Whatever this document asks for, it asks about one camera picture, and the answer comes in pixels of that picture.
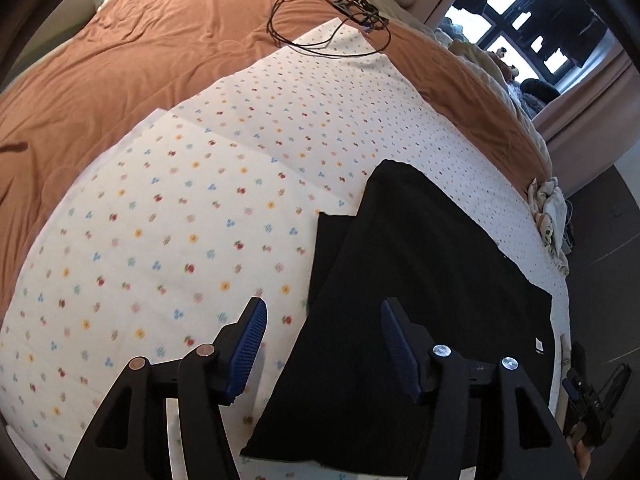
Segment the orange brown blanket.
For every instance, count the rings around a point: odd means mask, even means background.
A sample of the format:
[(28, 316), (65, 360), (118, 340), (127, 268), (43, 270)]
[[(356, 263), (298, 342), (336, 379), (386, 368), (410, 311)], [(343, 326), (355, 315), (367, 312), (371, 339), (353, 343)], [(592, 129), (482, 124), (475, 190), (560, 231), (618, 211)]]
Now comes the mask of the orange brown blanket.
[[(1, 98), (1, 301), (75, 179), (153, 110), (174, 107), (336, 17), (324, 0), (111, 0)], [(401, 22), (369, 42), (525, 192), (552, 173), (506, 104), (460, 58)]]

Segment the black garment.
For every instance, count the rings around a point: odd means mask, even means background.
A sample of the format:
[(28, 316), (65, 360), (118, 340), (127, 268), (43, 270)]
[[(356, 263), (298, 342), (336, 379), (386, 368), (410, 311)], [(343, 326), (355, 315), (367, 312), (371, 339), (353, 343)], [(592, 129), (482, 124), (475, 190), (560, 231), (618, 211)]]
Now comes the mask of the black garment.
[(354, 216), (319, 219), (308, 316), (244, 456), (409, 473), (428, 426), (383, 336), (390, 298), (438, 344), (485, 363), (512, 356), (550, 394), (550, 294), (425, 174), (386, 160)]

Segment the crumpled white patterned cloth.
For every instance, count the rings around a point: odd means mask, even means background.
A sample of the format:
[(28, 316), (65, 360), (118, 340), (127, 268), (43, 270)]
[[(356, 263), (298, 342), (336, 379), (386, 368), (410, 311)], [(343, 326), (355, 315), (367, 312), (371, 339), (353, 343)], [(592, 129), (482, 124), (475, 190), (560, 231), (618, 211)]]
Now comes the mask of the crumpled white patterned cloth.
[(567, 203), (556, 177), (539, 183), (530, 182), (527, 203), (537, 231), (561, 275), (570, 274), (562, 245), (566, 226)]

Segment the small black electronic device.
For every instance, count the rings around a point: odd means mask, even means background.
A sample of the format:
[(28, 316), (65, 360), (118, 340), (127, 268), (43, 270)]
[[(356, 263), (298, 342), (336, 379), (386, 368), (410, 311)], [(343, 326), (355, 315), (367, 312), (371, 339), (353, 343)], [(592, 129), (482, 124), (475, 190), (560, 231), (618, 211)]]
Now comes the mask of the small black electronic device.
[(333, 0), (334, 9), (367, 30), (386, 29), (388, 19), (368, 0)]

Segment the white dotted bed sheet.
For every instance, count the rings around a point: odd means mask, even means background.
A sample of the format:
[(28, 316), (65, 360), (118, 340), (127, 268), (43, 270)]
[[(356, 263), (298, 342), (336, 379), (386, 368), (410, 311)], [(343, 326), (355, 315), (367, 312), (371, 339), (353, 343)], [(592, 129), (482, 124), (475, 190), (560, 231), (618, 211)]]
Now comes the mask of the white dotted bed sheet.
[(282, 49), (162, 106), (38, 236), (3, 327), (1, 409), (55, 472), (131, 358), (180, 358), (259, 296), (266, 336), (222, 412), (232, 450), (246, 445), (305, 322), (319, 214), (354, 214), (384, 159), (423, 171), (550, 292), (554, 332), (570, 329), (565, 278), (506, 177), (356, 29), (307, 39), (338, 58)]

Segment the cream padded headboard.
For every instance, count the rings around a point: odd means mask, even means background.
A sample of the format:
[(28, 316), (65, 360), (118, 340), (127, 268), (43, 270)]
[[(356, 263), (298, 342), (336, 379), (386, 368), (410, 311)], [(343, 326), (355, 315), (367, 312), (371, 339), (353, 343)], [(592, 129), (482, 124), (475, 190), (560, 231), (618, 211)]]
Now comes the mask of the cream padded headboard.
[(21, 73), (48, 52), (74, 36), (103, 0), (62, 0), (56, 5), (11, 66), (9, 78)]

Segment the beige crumpled duvet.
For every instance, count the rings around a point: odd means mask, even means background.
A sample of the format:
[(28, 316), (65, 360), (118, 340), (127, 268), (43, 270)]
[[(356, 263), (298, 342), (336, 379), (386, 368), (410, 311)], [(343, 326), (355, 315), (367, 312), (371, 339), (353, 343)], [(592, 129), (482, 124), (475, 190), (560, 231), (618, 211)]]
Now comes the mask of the beige crumpled duvet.
[(498, 96), (498, 99), (506, 104), (512, 115), (521, 124), (530, 138), (542, 145), (544, 139), (535, 129), (532, 121), (525, 114), (521, 105), (516, 102), (509, 91), (508, 83), (504, 80), (498, 66), (494, 63), (487, 52), (473, 46), (466, 40), (457, 40), (449, 32), (442, 32), (437, 26), (431, 27), (418, 20), (411, 12), (414, 0), (369, 0), (375, 4), (383, 13), (395, 21), (422, 32), (423, 35), (434, 40), (436, 44), (457, 56), (469, 67), (470, 70)]

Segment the brown plush toy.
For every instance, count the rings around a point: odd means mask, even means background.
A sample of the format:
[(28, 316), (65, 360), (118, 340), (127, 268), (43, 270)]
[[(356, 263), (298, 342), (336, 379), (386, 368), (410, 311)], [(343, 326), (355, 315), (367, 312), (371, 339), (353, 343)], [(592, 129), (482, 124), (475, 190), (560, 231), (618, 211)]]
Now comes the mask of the brown plush toy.
[(503, 57), (506, 54), (506, 50), (504, 50), (503, 48), (499, 48), (497, 52), (488, 51), (487, 54), (498, 66), (498, 69), (502, 73), (502, 76), (506, 82), (514, 79), (514, 67), (506, 65), (506, 63), (503, 62)]

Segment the dark hanging clothes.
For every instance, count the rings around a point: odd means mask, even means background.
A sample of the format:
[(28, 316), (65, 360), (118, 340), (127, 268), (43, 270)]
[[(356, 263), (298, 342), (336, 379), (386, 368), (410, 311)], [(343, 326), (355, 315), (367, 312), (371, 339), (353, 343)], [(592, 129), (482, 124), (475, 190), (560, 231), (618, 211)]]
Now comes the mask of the dark hanging clothes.
[(473, 44), (522, 61), (520, 79), (559, 82), (570, 70), (585, 66), (608, 28), (584, 0), (454, 0), (465, 16), (488, 26)]

